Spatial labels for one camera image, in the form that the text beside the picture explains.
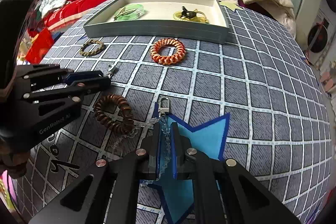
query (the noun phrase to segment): black round fan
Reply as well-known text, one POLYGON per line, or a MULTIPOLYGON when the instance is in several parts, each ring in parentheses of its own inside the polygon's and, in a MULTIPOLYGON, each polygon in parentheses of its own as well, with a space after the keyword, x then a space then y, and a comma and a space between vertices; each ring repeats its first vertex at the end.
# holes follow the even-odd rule
MULTIPOLYGON (((316 24, 310 30, 309 35, 308 35, 308 46, 311 44, 312 40, 314 39, 315 34, 319 29, 319 26, 320 26, 319 24, 316 24)), ((326 46, 327 41, 328 41, 327 29, 325 28, 325 26, 322 25, 322 29, 319 35, 317 36, 316 42, 314 43, 314 45, 312 46, 310 50, 315 53, 321 52, 326 46)))

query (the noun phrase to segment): red plastic bag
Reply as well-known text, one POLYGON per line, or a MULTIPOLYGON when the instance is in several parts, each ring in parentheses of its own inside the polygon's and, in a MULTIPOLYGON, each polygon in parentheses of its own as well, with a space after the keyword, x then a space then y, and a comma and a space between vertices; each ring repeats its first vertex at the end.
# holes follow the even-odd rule
POLYGON ((53 37, 48 29, 44 28, 29 49, 26 60, 31 64, 39 64, 52 45, 54 45, 53 37))

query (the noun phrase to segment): gray checkered tablecloth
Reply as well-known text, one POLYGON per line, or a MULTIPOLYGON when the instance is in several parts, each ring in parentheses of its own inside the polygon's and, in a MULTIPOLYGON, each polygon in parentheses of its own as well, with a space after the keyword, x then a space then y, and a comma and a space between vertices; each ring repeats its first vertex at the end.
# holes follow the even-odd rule
MULTIPOLYGON (((224 7, 230 32, 224 45, 180 39, 187 50, 176 65, 162 66, 149 55, 159 37, 100 37, 105 50, 93 57, 79 55, 88 38, 84 23, 109 0, 77 21, 50 49, 42 63, 75 71, 101 70, 116 64, 109 93, 121 94, 133 108, 136 124, 152 117, 161 96, 171 100, 171 112, 197 126, 231 113, 224 155, 237 159, 302 222, 318 210, 325 196, 331 158, 326 108, 311 69, 287 30, 250 10, 224 7)), ((170 55, 173 48, 164 48, 170 55)), ((31 151, 27 174, 15 183, 18 206, 28 220, 50 202, 78 174, 102 155, 111 158, 116 137, 95 121, 93 105, 99 94, 86 96, 82 114, 31 151), (56 159, 80 166, 50 169, 56 159)), ((118 109, 108 113, 118 117, 118 109)), ((124 154, 140 146, 152 133, 146 126, 121 147, 124 154)), ((194 223, 189 215, 185 223, 194 223)), ((137 223, 166 223, 158 192, 140 188, 137 223)))

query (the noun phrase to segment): box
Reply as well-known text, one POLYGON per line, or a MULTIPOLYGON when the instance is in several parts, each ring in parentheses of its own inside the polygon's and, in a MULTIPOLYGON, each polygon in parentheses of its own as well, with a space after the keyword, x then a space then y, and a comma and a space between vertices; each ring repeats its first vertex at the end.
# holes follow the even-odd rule
POLYGON ((115 0, 84 25, 89 38, 146 35, 218 44, 225 43, 228 27, 226 14, 217 0, 115 0), (147 13, 137 20, 113 21, 118 9, 133 3, 143 5, 147 13), (174 20, 174 12, 182 11, 182 6, 205 13, 209 24, 174 20))

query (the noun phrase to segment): brown spiral hair tie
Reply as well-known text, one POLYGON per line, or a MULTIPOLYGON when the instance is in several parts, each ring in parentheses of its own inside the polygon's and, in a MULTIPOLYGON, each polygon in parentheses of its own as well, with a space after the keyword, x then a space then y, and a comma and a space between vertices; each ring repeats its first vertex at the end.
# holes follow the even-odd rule
POLYGON ((156 63, 162 64, 162 65, 170 65, 170 64, 175 64, 177 62, 180 62, 184 56, 185 56, 185 47, 183 43, 179 40, 172 39, 172 38, 164 38, 164 39, 160 39, 156 41, 151 49, 152 59, 156 63), (165 45, 175 46, 177 48, 177 53, 174 55, 170 55, 170 56, 159 55, 158 53, 159 50, 161 49, 161 47, 165 45))
POLYGON ((101 96, 98 102, 94 104, 93 110, 97 121, 116 134, 126 135, 134 128, 132 108, 127 102, 127 99, 121 95, 109 94, 107 96, 101 96), (112 121, 112 119, 103 112, 103 108, 107 104, 114 104, 120 108, 123 117, 122 122, 112 121))

